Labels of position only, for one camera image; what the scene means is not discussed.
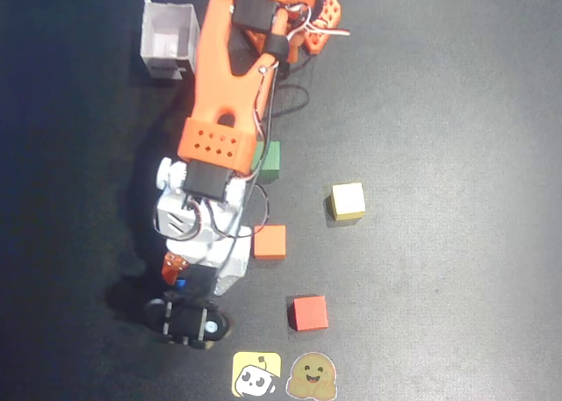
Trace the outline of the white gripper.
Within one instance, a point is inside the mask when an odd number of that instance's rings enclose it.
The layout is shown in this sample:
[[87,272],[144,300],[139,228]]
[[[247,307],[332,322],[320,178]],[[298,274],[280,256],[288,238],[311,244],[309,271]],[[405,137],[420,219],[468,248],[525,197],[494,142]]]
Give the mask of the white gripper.
[[213,295],[222,296],[245,276],[249,263],[249,229],[240,225],[241,204],[200,202],[197,214],[183,201],[160,197],[156,205],[156,224],[170,251],[163,258],[162,279],[174,285],[190,263],[200,263],[219,270]]

